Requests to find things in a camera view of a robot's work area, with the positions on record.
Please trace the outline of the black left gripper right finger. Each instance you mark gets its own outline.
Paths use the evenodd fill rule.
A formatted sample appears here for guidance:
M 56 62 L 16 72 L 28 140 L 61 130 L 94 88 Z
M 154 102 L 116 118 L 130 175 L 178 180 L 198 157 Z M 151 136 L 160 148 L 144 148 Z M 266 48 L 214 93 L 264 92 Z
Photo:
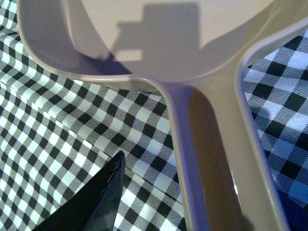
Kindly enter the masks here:
M 288 224 L 292 231 L 308 230 L 308 211 L 278 191 Z

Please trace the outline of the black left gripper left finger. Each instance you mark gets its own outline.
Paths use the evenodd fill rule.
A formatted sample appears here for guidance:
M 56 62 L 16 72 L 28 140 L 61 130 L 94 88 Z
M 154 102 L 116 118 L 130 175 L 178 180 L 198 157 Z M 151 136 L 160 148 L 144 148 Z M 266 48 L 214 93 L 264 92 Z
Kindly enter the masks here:
M 123 191 L 125 154 L 118 152 L 36 231 L 111 231 Z

